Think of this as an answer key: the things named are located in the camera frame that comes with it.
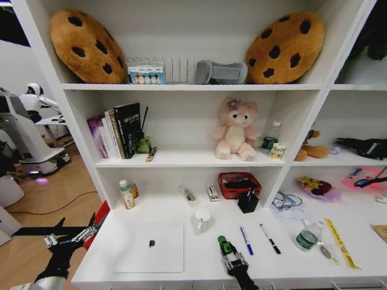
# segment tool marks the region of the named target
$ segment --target stuffed toy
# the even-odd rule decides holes
[[[308,132],[307,137],[305,138],[304,144],[301,146],[299,152],[296,155],[296,158],[294,160],[296,161],[303,161],[307,158],[307,156],[315,157],[315,158],[325,158],[329,154],[329,148],[324,145],[319,146],[309,146],[308,140],[311,138],[317,138],[320,136],[320,131],[317,130],[310,130]]]
[[[324,23],[312,12],[296,12],[274,21],[247,50],[248,82],[297,80],[319,55],[324,34]]]
[[[108,30],[77,10],[56,12],[50,21],[55,52],[87,83],[122,83],[128,78],[125,58]]]
[[[256,103],[241,103],[226,98],[220,108],[222,127],[214,132],[216,139],[222,139],[216,148],[216,156],[228,159],[231,153],[237,153],[244,161],[255,158],[255,151],[249,144],[259,137],[259,132],[250,128],[258,116]]]

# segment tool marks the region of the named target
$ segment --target pink lit surface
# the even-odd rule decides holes
[[[47,179],[42,178],[42,177],[39,177],[39,178],[35,179],[35,181],[36,181],[37,183],[39,183],[39,184],[46,184],[46,183],[48,182]]]

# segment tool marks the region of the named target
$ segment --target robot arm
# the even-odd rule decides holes
[[[29,288],[24,288],[25,285],[20,285],[11,288],[11,290],[62,290],[68,277],[68,269],[70,268],[70,260],[73,253],[75,250],[82,247],[88,239],[98,233],[106,218],[102,218],[97,225],[93,226],[94,217],[95,215],[92,216],[89,227],[81,231],[75,237],[62,236],[57,238],[53,234],[45,236],[44,242],[46,243],[48,250],[53,253],[47,267],[36,277],[34,283],[29,284]]]

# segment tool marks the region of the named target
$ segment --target white cup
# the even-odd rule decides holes
[[[211,212],[205,208],[198,208],[194,215],[194,229],[197,234],[202,234],[210,228]]]

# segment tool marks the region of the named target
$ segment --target pen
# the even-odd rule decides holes
[[[241,229],[242,236],[243,236],[244,242],[246,243],[246,246],[247,246],[247,249],[250,253],[250,256],[254,255],[252,246],[249,243],[249,240],[247,239],[247,235],[246,235],[246,231],[244,230],[244,227],[239,227],[239,228]]]
[[[268,236],[267,232],[265,231],[264,225],[263,224],[259,224],[259,226],[261,227],[261,230],[264,232],[266,238],[270,241],[271,245],[273,246],[273,249],[276,251],[277,254],[280,254],[281,251],[276,246],[276,244],[274,243],[273,239]]]

